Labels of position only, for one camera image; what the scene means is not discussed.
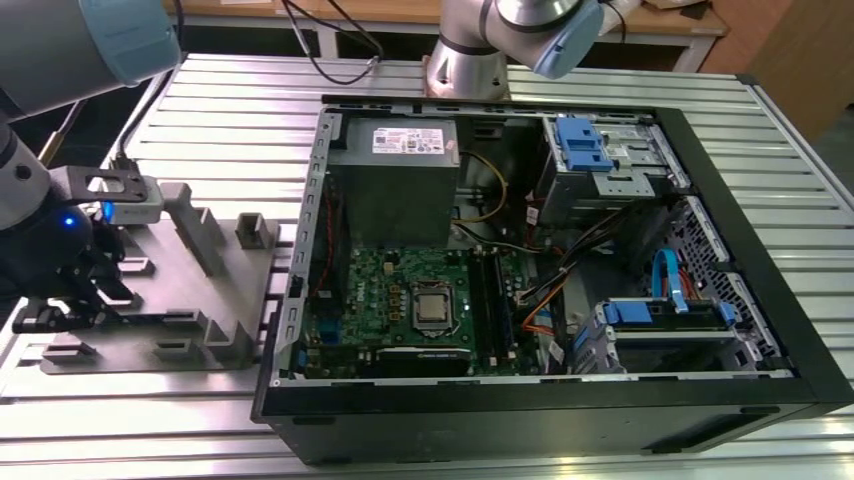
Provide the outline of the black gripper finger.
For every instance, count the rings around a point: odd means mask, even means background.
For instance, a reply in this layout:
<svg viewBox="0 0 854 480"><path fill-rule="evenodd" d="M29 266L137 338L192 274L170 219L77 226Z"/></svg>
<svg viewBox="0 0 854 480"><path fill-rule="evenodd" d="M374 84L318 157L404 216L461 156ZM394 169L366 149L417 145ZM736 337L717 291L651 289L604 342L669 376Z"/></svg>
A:
<svg viewBox="0 0 854 480"><path fill-rule="evenodd" d="M26 298L22 310L11 319L13 333L61 333L87 329L99 314L99 302L67 299L67 312L38 298Z"/></svg>
<svg viewBox="0 0 854 480"><path fill-rule="evenodd" d="M99 294L114 301L133 299L115 263L98 249L83 249L70 265L62 268L62 283L71 305L86 306L93 311L103 311L107 307Z"/></svg>

